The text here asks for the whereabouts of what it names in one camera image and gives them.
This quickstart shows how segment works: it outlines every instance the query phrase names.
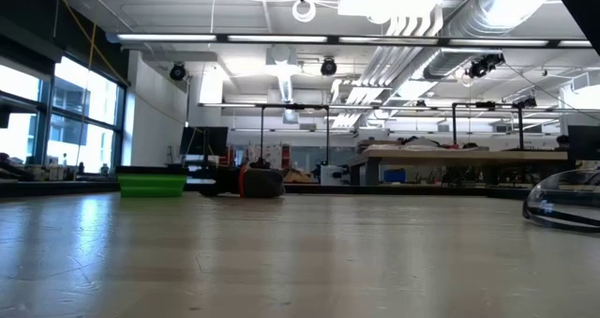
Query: table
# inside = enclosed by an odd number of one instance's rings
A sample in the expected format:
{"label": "table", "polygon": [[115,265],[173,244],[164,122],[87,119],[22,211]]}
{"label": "table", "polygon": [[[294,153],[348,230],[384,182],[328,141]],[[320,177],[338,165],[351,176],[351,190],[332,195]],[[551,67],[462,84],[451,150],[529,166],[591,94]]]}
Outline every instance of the table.
{"label": "table", "polygon": [[398,149],[367,149],[349,160],[351,183],[360,184],[360,167],[366,167],[368,186],[379,185],[380,164],[490,166],[499,164],[545,164],[566,162],[566,152],[482,150],[431,150],[408,151]]}

